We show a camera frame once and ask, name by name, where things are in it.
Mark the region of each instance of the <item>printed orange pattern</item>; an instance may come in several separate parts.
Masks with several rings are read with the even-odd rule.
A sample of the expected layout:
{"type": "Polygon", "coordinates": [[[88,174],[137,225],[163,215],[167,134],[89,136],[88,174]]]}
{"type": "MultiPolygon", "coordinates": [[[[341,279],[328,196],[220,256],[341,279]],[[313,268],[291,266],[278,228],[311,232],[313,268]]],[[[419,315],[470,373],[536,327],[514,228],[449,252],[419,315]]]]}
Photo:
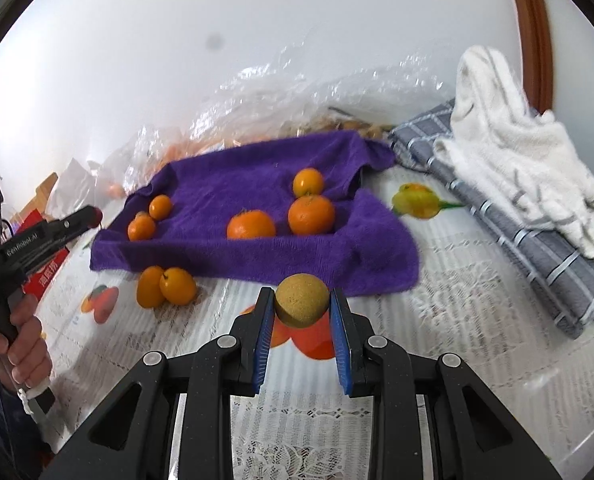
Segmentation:
{"type": "Polygon", "coordinates": [[[98,285],[82,301],[81,312],[83,314],[94,312],[94,321],[97,324],[103,324],[112,314],[117,298],[119,298],[117,287],[108,288],[106,285],[98,285]]]}
{"type": "MultiPolygon", "coordinates": [[[[251,312],[254,307],[254,305],[250,305],[242,314],[251,312]]],[[[282,345],[289,339],[292,339],[297,349],[310,359],[326,360],[335,357],[328,311],[308,328],[290,328],[275,316],[270,348],[282,345]]]]}

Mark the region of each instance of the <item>white lace bedspread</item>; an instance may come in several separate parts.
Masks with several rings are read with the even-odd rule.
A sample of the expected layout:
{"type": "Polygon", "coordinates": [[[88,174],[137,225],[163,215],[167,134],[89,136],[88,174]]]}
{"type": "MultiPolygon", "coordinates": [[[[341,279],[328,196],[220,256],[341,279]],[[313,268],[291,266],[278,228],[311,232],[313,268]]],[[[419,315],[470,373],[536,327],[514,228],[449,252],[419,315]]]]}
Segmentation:
{"type": "MultiPolygon", "coordinates": [[[[399,185],[410,181],[425,177],[393,168],[369,178],[368,186],[389,203],[399,185]]],[[[434,180],[426,184],[449,197],[434,180]]],[[[376,333],[408,352],[461,355],[561,475],[581,479],[594,464],[594,327],[575,341],[555,329],[523,277],[467,211],[403,221],[419,245],[419,284],[402,294],[353,298],[353,311],[368,316],[376,333]]],[[[61,402],[61,418],[48,432],[55,448],[145,352],[176,356],[197,350],[227,333],[260,287],[199,279],[196,306],[143,310],[134,302],[135,277],[90,272],[84,243],[40,306],[54,360],[53,389],[61,402]],[[120,296],[109,321],[98,326],[79,306],[101,283],[117,286],[120,296]]],[[[370,429],[370,399],[341,394],[334,360],[310,360],[288,341],[271,350],[261,394],[232,400],[235,478],[363,479],[370,429]]],[[[424,463],[424,475],[431,478],[427,455],[424,463]]]]}

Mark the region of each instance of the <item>gray plaid towel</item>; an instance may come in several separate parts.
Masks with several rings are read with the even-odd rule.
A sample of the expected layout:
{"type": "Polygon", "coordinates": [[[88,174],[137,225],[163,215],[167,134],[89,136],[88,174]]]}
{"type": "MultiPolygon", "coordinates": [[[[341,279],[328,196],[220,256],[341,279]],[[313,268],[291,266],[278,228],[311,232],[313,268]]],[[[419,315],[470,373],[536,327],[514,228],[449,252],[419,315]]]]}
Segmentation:
{"type": "Polygon", "coordinates": [[[594,322],[594,262],[582,257],[556,231],[522,229],[484,195],[433,156],[433,142],[452,137],[453,101],[418,115],[389,134],[398,162],[438,178],[498,240],[525,274],[555,326],[577,338],[594,322]]]}

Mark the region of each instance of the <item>sleeve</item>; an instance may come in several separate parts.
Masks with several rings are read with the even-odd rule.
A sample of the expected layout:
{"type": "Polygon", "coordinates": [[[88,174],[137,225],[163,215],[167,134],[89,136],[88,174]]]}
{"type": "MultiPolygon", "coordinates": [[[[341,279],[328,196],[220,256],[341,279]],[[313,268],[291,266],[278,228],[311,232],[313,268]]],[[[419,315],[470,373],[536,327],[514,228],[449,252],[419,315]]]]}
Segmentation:
{"type": "Polygon", "coordinates": [[[14,451],[16,468],[29,479],[35,480],[42,473],[42,453],[47,444],[32,417],[24,412],[24,406],[16,395],[2,388],[0,402],[0,446],[10,456],[10,444],[14,451]],[[6,409],[10,441],[2,408],[6,409]]]}

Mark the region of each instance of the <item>hand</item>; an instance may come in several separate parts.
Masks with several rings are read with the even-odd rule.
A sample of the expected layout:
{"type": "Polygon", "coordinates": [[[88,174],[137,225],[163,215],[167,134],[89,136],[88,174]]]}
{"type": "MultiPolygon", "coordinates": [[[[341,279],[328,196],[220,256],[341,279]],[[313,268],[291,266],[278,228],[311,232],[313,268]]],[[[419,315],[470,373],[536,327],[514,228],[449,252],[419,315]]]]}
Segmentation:
{"type": "MultiPolygon", "coordinates": [[[[10,315],[10,323],[17,327],[19,336],[8,348],[8,339],[0,334],[0,356],[13,365],[12,376],[18,384],[33,388],[49,377],[52,361],[48,347],[42,338],[42,322],[34,315],[37,298],[26,295],[10,315]]],[[[0,366],[1,383],[10,391],[16,387],[5,370],[0,366]]]]}

